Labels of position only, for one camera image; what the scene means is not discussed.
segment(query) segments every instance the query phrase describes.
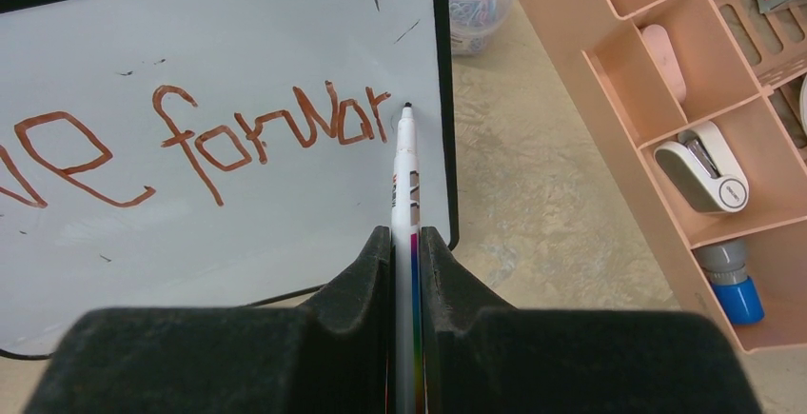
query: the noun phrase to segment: orange handwriting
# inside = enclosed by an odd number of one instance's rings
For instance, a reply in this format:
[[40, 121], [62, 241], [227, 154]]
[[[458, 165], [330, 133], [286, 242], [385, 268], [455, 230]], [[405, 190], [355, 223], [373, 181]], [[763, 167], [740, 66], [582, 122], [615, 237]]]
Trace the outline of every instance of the orange handwriting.
[[[90, 162], [87, 162], [85, 164], [78, 165], [78, 166], [75, 166], [75, 167], [68, 167], [68, 168], [59, 168], [59, 167], [55, 166], [54, 164], [52, 164], [51, 162], [48, 162], [47, 160], [45, 160], [45, 158], [43, 158], [39, 154], [39, 152], [37, 152], [36, 149], [33, 147], [33, 143], [30, 141], [30, 138], [28, 137], [28, 130], [30, 130], [31, 128], [34, 128], [36, 126], [40, 126], [42, 124], [48, 124], [48, 123], [59, 121], [59, 120], [68, 121], [75, 128], [77, 128], [79, 131], [81, 131], [82, 134], [84, 136], [86, 136], [87, 139], [92, 143], [92, 145], [95, 146], [98, 150], [101, 151], [101, 155], [99, 155], [94, 160], [92, 160]], [[51, 112], [49, 114], [42, 114], [40, 116], [30, 117], [29, 119], [26, 119], [26, 120], [24, 120], [24, 121], [22, 121], [20, 123], [17, 123], [14, 126], [14, 132], [17, 134], [17, 138], [19, 138], [20, 144], [22, 145], [23, 149], [25, 149], [26, 152], [28, 153], [28, 155], [33, 160], [35, 160], [37, 163], [39, 163], [39, 165], [49, 169], [50, 171], [55, 173], [60, 178], [64, 179], [65, 181], [67, 181], [69, 183], [71, 183], [72, 185], [82, 189], [83, 191], [85, 191], [86, 193], [92, 195], [93, 197], [95, 197], [95, 198], [97, 198], [97, 199], [99, 199], [99, 200], [101, 200], [101, 201], [103, 201], [105, 203], [108, 203], [110, 205], [113, 205], [114, 207], [133, 207], [135, 205], [139, 205], [140, 203], [143, 203], [148, 197], [150, 197], [151, 195], [154, 195], [154, 193], [156, 192], [156, 190], [154, 190], [154, 188], [149, 187], [149, 186], [144, 186], [144, 188], [146, 189], [145, 192], [141, 193], [140, 195], [134, 197], [133, 199], [131, 199], [131, 200], [127, 201], [127, 202], [118, 202], [118, 201], [112, 200], [108, 196], [98, 192], [94, 188], [92, 188], [90, 186], [87, 186], [86, 184], [81, 183], [81, 182], [73, 179], [71, 177], [73, 174], [81, 173], [83, 171], [89, 171], [91, 169], [96, 169], [96, 168], [100, 167], [101, 165], [105, 164], [106, 162], [108, 162], [109, 160], [111, 160], [112, 159], [112, 152], [109, 150], [109, 148], [107, 148], [104, 145], [104, 143], [101, 143], [101, 141], [98, 140], [98, 137], [96, 137], [95, 134], [93, 134], [91, 131], [89, 131], [89, 128], [87, 128], [87, 126], [85, 126], [78, 119], [76, 119], [75, 117], [73, 117], [70, 114], [67, 114], [64, 111], [56, 111], [56, 112]]]
[[[254, 146], [258, 155], [259, 163], [266, 164], [268, 162], [268, 155], [266, 153], [268, 144], [266, 141], [261, 140], [260, 138], [264, 132], [264, 125], [275, 119], [283, 119], [285, 121], [288, 128], [291, 130], [292, 134], [303, 148], [310, 148], [317, 142], [318, 126], [322, 129], [325, 136], [330, 139], [336, 139], [342, 146], [352, 145], [362, 140], [375, 139], [372, 124], [369, 117], [367, 117], [367, 113], [364, 112], [362, 105], [360, 105], [360, 103], [353, 98], [340, 101], [336, 89], [334, 88], [333, 83], [330, 81], [325, 81], [325, 92], [327, 92], [330, 100], [330, 118], [328, 121], [326, 121], [319, 111], [314, 108], [311, 100], [302, 89], [294, 87], [291, 91], [294, 94], [294, 98], [297, 101], [298, 107], [300, 107], [303, 117], [305, 118], [305, 124], [307, 125], [307, 133], [305, 135], [303, 135], [303, 132], [297, 125], [297, 122], [295, 121], [291, 112], [285, 108], [256, 117], [252, 123], [252, 126], [250, 126], [249, 122], [241, 113], [236, 112], [233, 114], [236, 123], [244, 132], [245, 139], [251, 142]], [[367, 103], [369, 104], [373, 118], [375, 119], [378, 127], [381, 140], [383, 143], [386, 143], [386, 133], [384, 132], [384, 125], [381, 122], [379, 104], [390, 98], [390, 94], [389, 92], [383, 92], [376, 95], [375, 91], [370, 87], [365, 88], [365, 93]], [[202, 168], [202, 165], [199, 159], [196, 157], [196, 153], [191, 146], [190, 139], [196, 136], [196, 133], [192, 130], [179, 130], [171, 117], [168, 116], [166, 111], [163, 109], [163, 99], [169, 94], [178, 95], [194, 109], [199, 107], [196, 100], [194, 100], [194, 98], [184, 89], [169, 85], [164, 85], [157, 88], [151, 95], [151, 105], [160, 118], [162, 118], [168, 130], [171, 132], [171, 136], [163, 141], [160, 146], [162, 148], [171, 148], [179, 145], [187, 157], [187, 160], [190, 162], [191, 167], [213, 196], [213, 200], [218, 206], [223, 206], [224, 199], [222, 198], [221, 193]], [[349, 110], [354, 111], [360, 120], [359, 134], [354, 136], [345, 135], [345, 118], [347, 117], [347, 112]], [[98, 157], [81, 165], [59, 168], [46, 160], [42, 154], [36, 150], [34, 143], [29, 137], [29, 131], [37, 126], [62, 120], [69, 122], [75, 129], [79, 130], [87, 138], [87, 140], [96, 149], [98, 149]], [[112, 151], [106, 145], [104, 145], [104, 143], [102, 143], [101, 140], [99, 140], [98, 137], [87, 126], [67, 112], [55, 111], [48, 114], [30, 117], [17, 123], [14, 126], [14, 132], [16, 133], [22, 148], [36, 163], [64, 179], [71, 185], [82, 189], [86, 193], [97, 198], [98, 200], [103, 201], [104, 203], [115, 207], [134, 207], [143, 203], [157, 192], [154, 187], [144, 186], [145, 191], [140, 195], [127, 201], [118, 201], [109, 198], [107, 195], [73, 178], [72, 176], [77, 173], [86, 172], [101, 167], [113, 158], [113, 154]], [[229, 165], [225, 165], [219, 159], [213, 156], [212, 153], [210, 153], [210, 151], [206, 148], [206, 142], [219, 135], [226, 135], [230, 143], [235, 147], [239, 154], [241, 154], [240, 160]], [[220, 125], [196, 136], [195, 140], [193, 140], [193, 146], [196, 147], [196, 150], [199, 151], [201, 156], [208, 163], [224, 172], [234, 171], [252, 162], [252, 155], [246, 149], [236, 133], [227, 125]], [[28, 180], [26, 180], [3, 146], [0, 146], [0, 161], [3, 162], [3, 165], [6, 167], [8, 172], [25, 190], [30, 198], [26, 198], [4, 187], [0, 187], [0, 193], [9, 196], [10, 198], [29, 207], [44, 208], [48, 206], [48, 202], [42, 198], [42, 196], [37, 193]]]
[[[297, 100], [297, 106], [300, 107], [300, 111], [303, 113], [305, 118], [305, 124], [307, 125], [308, 131], [307, 134], [303, 135], [303, 131], [300, 130], [300, 127], [297, 125], [297, 121], [295, 121], [294, 117], [291, 115], [291, 112], [288, 109], [278, 109], [267, 114], [260, 115], [255, 118], [252, 125], [245, 119], [244, 115], [236, 112], [233, 114], [233, 118], [241, 130], [244, 131], [244, 135], [247, 141], [252, 142], [252, 145], [255, 147], [255, 151], [258, 154], [258, 162], [261, 164], [266, 164], [268, 162], [268, 154], [266, 153], [266, 142], [261, 140], [261, 135], [264, 132], [264, 125], [268, 124], [275, 119], [283, 119], [285, 123], [288, 125], [288, 128], [291, 130], [291, 133], [297, 139], [297, 142], [300, 143], [300, 146], [303, 148], [310, 148], [314, 146], [317, 142], [317, 126], [319, 126], [325, 136], [328, 138], [337, 138], [340, 145], [347, 146], [352, 145], [353, 143], [358, 143], [362, 140], [372, 140], [375, 139], [375, 133], [373, 133], [373, 127], [370, 124], [370, 120], [367, 117], [367, 114], [364, 112], [364, 109], [359, 104], [359, 102], [355, 99], [348, 98], [343, 101], [339, 101], [339, 96], [334, 89], [333, 83], [330, 81], [325, 81], [325, 91], [328, 94], [330, 99], [330, 121], [326, 121], [323, 116], [314, 108], [314, 105], [311, 103], [311, 100], [305, 94], [305, 92], [297, 87], [292, 88], [291, 90], [294, 93], [294, 97]], [[384, 126], [381, 123], [381, 117], [379, 115], [378, 105], [390, 97], [388, 92], [382, 93], [378, 96], [375, 95], [372, 88], [365, 89], [367, 95], [367, 101], [370, 105], [370, 108], [373, 112], [373, 115], [376, 119], [376, 123], [379, 127], [379, 132], [382, 137], [382, 141], [386, 143], [386, 134], [384, 133]], [[205, 183], [207, 188], [210, 190], [210, 193], [213, 195], [213, 199], [216, 201], [218, 206], [223, 206], [224, 201], [222, 199], [221, 193], [219, 192], [218, 188], [213, 184], [210, 180], [209, 176], [205, 173], [202, 167], [199, 165], [199, 161], [194, 156], [192, 150], [190, 149], [190, 144], [187, 142], [188, 138], [194, 136], [194, 132], [191, 130], [180, 131], [174, 122], [168, 117], [163, 110], [162, 100], [168, 93], [175, 93], [180, 95], [185, 101], [190, 103], [194, 108], [197, 108], [198, 105], [193, 97], [190, 96], [187, 91], [181, 88], [177, 88], [175, 86], [161, 86], [157, 90], [154, 91], [154, 95], [152, 98], [152, 104], [154, 109], [163, 118], [168, 126], [168, 129], [173, 133], [171, 138], [168, 138], [165, 142], [163, 142], [163, 148], [170, 148], [174, 145], [181, 145], [183, 151], [185, 152], [186, 157], [191, 163], [191, 166]], [[361, 120], [359, 124], [360, 134], [352, 137], [346, 137], [345, 126], [344, 126], [344, 119], [347, 115], [347, 111], [352, 109], [356, 112], [356, 115], [359, 116]], [[235, 162], [231, 165], [222, 165], [218, 160], [216, 160], [206, 149], [205, 149], [205, 141], [220, 135], [226, 134], [232, 145], [241, 153], [242, 159], [238, 162]], [[196, 138], [194, 142], [196, 148], [202, 154], [205, 159], [214, 165], [216, 168], [220, 169], [221, 171], [232, 171], [234, 169], [243, 167], [250, 162], [252, 162], [252, 156], [246, 150], [246, 148], [241, 144], [241, 141], [235, 136], [235, 133], [228, 127], [221, 125], [213, 130], [209, 130]]]

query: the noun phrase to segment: whiteboard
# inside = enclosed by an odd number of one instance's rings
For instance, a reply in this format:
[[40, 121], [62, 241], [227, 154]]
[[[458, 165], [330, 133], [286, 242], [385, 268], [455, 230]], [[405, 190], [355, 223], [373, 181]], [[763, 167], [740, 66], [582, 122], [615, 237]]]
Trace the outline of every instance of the whiteboard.
[[442, 1], [0, 0], [0, 349], [327, 283], [389, 225], [406, 101], [455, 245]]

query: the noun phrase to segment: black foam holder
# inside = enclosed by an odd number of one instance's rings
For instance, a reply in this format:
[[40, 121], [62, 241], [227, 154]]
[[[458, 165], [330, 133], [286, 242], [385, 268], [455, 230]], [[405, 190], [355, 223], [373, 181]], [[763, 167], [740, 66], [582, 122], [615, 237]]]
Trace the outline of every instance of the black foam holder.
[[[435, 228], [420, 248], [430, 413], [761, 412], [733, 349], [700, 316], [519, 310]], [[384, 412], [390, 254], [389, 229], [375, 228], [356, 261], [295, 308], [91, 311], [26, 412]]]

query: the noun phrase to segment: marker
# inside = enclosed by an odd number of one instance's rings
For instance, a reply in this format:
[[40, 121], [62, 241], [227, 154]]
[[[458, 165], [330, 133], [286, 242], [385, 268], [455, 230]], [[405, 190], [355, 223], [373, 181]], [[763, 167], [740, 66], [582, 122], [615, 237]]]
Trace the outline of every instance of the marker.
[[418, 235], [421, 192], [412, 104], [403, 106], [392, 174], [392, 245], [395, 247], [395, 412], [423, 413], [421, 276]]

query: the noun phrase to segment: marble countertop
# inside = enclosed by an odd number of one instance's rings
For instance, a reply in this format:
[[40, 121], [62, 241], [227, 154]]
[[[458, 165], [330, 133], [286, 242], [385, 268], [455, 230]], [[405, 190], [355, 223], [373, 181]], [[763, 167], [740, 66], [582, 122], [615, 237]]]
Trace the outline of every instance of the marble countertop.
[[[518, 307], [678, 308], [518, 3], [454, 90], [460, 262]], [[742, 360], [766, 412], [803, 412], [807, 350]], [[0, 412], [46, 364], [0, 358]]]

